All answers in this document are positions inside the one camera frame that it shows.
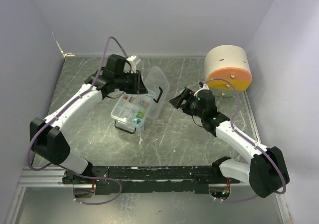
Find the white bandage wrapper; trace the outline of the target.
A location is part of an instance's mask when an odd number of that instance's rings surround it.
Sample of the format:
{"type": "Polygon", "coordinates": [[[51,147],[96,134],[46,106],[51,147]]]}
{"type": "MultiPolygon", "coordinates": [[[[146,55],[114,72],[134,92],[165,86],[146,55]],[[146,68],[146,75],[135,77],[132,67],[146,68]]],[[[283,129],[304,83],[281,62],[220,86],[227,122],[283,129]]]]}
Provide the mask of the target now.
{"type": "Polygon", "coordinates": [[[139,106],[144,109],[147,109],[151,103],[152,103],[152,100],[150,99],[140,99],[139,106]]]}

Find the small green medicine box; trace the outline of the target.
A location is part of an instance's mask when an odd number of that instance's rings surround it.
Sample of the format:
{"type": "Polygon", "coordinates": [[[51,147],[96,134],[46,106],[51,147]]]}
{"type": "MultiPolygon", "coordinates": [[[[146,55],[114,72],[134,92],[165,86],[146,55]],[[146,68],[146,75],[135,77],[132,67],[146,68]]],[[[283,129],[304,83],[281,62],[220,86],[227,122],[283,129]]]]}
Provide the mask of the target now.
{"type": "Polygon", "coordinates": [[[144,115],[145,115],[144,112],[139,111],[139,112],[137,113],[136,117],[142,119],[142,118],[144,117],[144,115]]]}

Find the clear plastic box lid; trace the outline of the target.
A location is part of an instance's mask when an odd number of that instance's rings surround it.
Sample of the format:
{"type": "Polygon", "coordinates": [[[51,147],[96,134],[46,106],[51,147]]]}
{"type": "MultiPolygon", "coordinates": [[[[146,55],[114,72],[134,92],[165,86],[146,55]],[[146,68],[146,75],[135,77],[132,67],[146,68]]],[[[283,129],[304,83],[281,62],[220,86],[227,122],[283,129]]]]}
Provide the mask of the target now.
{"type": "Polygon", "coordinates": [[[149,118],[157,119],[168,96],[170,83],[162,69],[158,66],[154,66],[147,74],[144,84],[149,92],[152,91],[155,93],[149,118]]]}

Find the clear plastic medicine box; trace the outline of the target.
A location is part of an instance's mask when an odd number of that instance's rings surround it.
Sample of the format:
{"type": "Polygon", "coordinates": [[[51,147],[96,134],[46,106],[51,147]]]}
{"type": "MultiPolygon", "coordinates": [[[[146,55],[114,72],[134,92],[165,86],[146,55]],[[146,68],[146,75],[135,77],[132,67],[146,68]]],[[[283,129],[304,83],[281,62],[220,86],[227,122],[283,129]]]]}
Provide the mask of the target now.
{"type": "Polygon", "coordinates": [[[131,111],[112,111],[111,117],[114,120],[114,127],[128,134],[137,134],[144,131],[145,120],[136,117],[137,113],[131,111]]]}

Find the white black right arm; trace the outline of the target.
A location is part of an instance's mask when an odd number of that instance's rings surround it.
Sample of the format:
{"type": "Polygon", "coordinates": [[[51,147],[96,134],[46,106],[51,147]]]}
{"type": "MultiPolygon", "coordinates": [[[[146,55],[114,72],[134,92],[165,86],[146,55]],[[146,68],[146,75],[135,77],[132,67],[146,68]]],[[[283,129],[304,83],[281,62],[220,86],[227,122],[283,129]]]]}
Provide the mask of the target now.
{"type": "Polygon", "coordinates": [[[201,127],[231,145],[247,161],[244,164],[225,158],[217,170],[225,178],[248,183],[261,198],[272,193],[284,194],[290,178],[282,151],[275,146],[269,148],[241,131],[233,119],[218,111],[209,87],[205,83],[199,85],[196,92],[185,88],[169,103],[191,117],[200,118],[201,127]]]}

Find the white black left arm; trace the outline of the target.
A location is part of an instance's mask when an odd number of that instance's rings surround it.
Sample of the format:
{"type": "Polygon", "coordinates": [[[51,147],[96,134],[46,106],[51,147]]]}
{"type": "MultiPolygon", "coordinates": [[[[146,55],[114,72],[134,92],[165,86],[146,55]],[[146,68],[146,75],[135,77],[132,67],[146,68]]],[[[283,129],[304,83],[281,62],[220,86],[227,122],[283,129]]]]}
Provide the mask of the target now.
{"type": "Polygon", "coordinates": [[[133,95],[147,94],[141,72],[137,69],[140,61],[137,55],[127,58],[110,55],[63,106],[45,119],[35,118],[30,123],[29,150],[49,164],[68,169],[83,178],[91,177],[92,163],[73,153],[65,136],[81,115],[115,90],[133,95]]]}

